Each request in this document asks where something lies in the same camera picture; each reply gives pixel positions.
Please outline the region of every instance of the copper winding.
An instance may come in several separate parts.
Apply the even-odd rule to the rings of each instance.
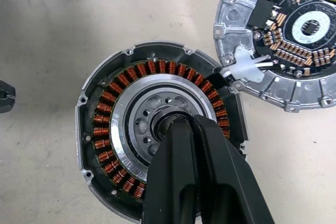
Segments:
[[[211,84],[209,81],[206,81],[206,82],[202,85],[201,90],[202,90],[204,93],[207,93],[211,88],[212,88],[212,84]]]
[[[105,115],[96,114],[93,118],[93,122],[95,123],[109,123],[110,118]]]
[[[112,106],[107,105],[105,103],[98,103],[97,110],[103,113],[111,113],[112,112]]]
[[[95,127],[93,128],[93,135],[94,136],[105,136],[109,134],[109,128],[104,127]]]
[[[136,189],[135,189],[135,191],[134,191],[134,196],[136,197],[136,198],[141,198],[142,197],[142,195],[143,195],[143,192],[145,191],[145,184],[144,183],[140,183],[137,187],[136,187]]]
[[[125,184],[122,186],[122,189],[124,189],[124,191],[128,193],[132,189],[132,187],[134,186],[134,183],[135,183],[135,178],[130,177],[125,182]]]
[[[216,117],[217,118],[223,118],[225,116],[227,116],[227,112],[225,109],[221,109],[221,110],[217,110],[216,112]]]
[[[160,73],[166,73],[166,61],[165,60],[159,60],[159,72]]]
[[[147,67],[148,67],[149,73],[156,73],[155,62],[153,60],[147,61]]]
[[[112,177],[112,181],[115,184],[119,184],[122,179],[125,177],[125,175],[127,174],[126,170],[123,168],[121,170],[119,170],[113,177]]]
[[[218,99],[218,100],[212,102],[211,104],[214,107],[214,109],[218,109],[218,108],[220,108],[224,105],[224,102],[222,101],[222,99]]]
[[[113,151],[108,150],[108,151],[102,152],[98,155],[98,161],[102,163],[102,162],[105,162],[106,160],[109,160],[113,156],[114,156]]]
[[[187,69],[187,66],[184,64],[178,64],[176,68],[176,74],[178,76],[184,76],[185,70]]]
[[[220,119],[218,122],[217,122],[217,125],[219,127],[227,127],[229,126],[229,120],[228,119]]]
[[[185,78],[188,79],[189,81],[191,81],[193,79],[193,77],[195,76],[195,74],[196,74],[196,70],[192,69],[192,68],[189,68]]]
[[[230,130],[223,130],[223,134],[226,137],[230,137]]]
[[[124,85],[124,87],[127,87],[130,84],[130,81],[127,79],[126,75],[121,73],[120,75],[117,76],[117,80]]]
[[[145,67],[144,63],[139,63],[139,64],[135,65],[135,68],[138,71],[138,74],[139,74],[140,77],[142,77],[145,74],[147,74],[146,67]]]
[[[210,101],[214,100],[217,96],[219,96],[217,90],[213,89],[207,94]]]
[[[112,81],[109,85],[110,90],[114,91],[117,94],[122,92],[122,87],[120,87],[116,82]]]
[[[135,81],[138,78],[137,72],[132,67],[126,69],[126,74],[130,78],[131,81]]]
[[[109,174],[113,172],[115,169],[117,169],[120,166],[118,160],[113,160],[111,163],[104,166],[103,170],[106,174]]]
[[[176,62],[169,61],[168,62],[168,73],[175,73],[175,71],[176,71]]]
[[[199,86],[202,84],[202,82],[204,81],[204,77],[203,75],[201,75],[200,73],[196,76],[194,83]]]
[[[110,146],[110,141],[109,140],[99,140],[94,142],[94,147],[95,149],[103,149]]]
[[[103,93],[103,95],[101,96],[105,101],[108,101],[108,102],[111,102],[111,103],[114,103],[117,99],[117,97],[115,97],[113,94],[111,94],[110,92],[108,91],[105,91]]]

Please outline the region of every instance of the mounting hole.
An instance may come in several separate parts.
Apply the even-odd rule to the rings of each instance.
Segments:
[[[143,143],[145,143],[145,144],[148,144],[148,143],[150,143],[151,142],[151,140],[148,138],[148,137],[145,137],[144,139],[143,139]]]
[[[148,116],[148,115],[149,115],[149,113],[150,113],[150,111],[149,111],[149,110],[144,110],[142,114],[143,114],[144,116]]]

